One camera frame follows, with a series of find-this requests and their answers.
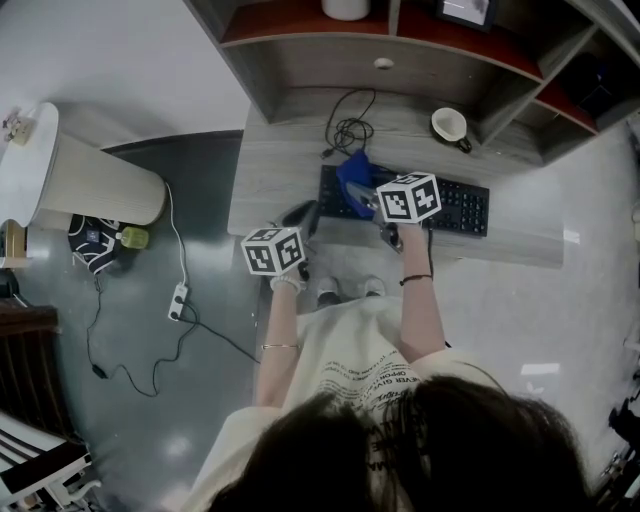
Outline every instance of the blue cloth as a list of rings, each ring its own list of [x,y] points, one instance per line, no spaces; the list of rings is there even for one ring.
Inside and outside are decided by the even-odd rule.
[[[373,180],[371,179],[372,171],[373,166],[369,163],[369,158],[361,149],[356,151],[349,160],[344,162],[336,170],[336,174],[340,180],[342,194],[347,200],[347,203],[349,203],[349,206],[363,219],[373,218],[375,212],[361,205],[347,193],[347,183],[351,181],[359,185],[364,185],[365,187],[373,188]]]

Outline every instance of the wooden shelf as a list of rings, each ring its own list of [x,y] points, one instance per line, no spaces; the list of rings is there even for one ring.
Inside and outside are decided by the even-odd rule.
[[[360,34],[388,36],[389,12],[385,2],[376,3],[369,16],[359,21],[338,21],[322,11],[318,1],[273,0],[240,7],[221,44],[238,44],[313,34]]]
[[[535,99],[538,105],[553,110],[557,114],[582,126],[594,135],[598,134],[595,121],[583,110],[576,107],[557,80],[552,81]]]
[[[518,37],[494,26],[489,33],[434,18],[427,7],[403,3],[398,37],[421,41],[436,48],[479,58],[537,82],[543,81],[536,60]]]

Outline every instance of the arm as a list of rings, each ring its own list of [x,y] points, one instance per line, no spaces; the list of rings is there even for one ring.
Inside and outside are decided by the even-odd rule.
[[[300,280],[297,270],[289,275]],[[271,300],[265,345],[298,345],[296,320],[296,290],[288,283],[278,283]],[[258,372],[256,405],[282,407],[299,357],[300,350],[296,348],[264,351]]]
[[[398,225],[404,243],[404,277],[429,274],[429,252],[419,225]],[[404,285],[401,342],[398,350],[409,363],[444,350],[444,329],[433,280],[424,278]]]

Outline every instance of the white t-shirt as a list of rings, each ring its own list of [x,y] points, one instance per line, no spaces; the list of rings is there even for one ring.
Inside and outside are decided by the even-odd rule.
[[[318,393],[331,392],[339,402],[380,422],[387,402],[433,375],[495,385],[468,355],[456,350],[407,363],[395,348],[401,317],[401,300],[390,297],[369,297],[300,316],[303,349],[282,409],[248,407],[227,418],[183,511],[206,510],[219,490],[241,476],[271,423]]]

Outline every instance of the power strip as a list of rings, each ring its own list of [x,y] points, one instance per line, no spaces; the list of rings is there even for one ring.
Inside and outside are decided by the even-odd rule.
[[[169,313],[167,314],[169,320],[173,320],[174,322],[178,321],[182,315],[182,309],[187,301],[188,293],[189,288],[187,288],[186,285],[182,283],[176,285],[176,289],[173,292],[173,298],[171,299],[171,304],[169,305]]]

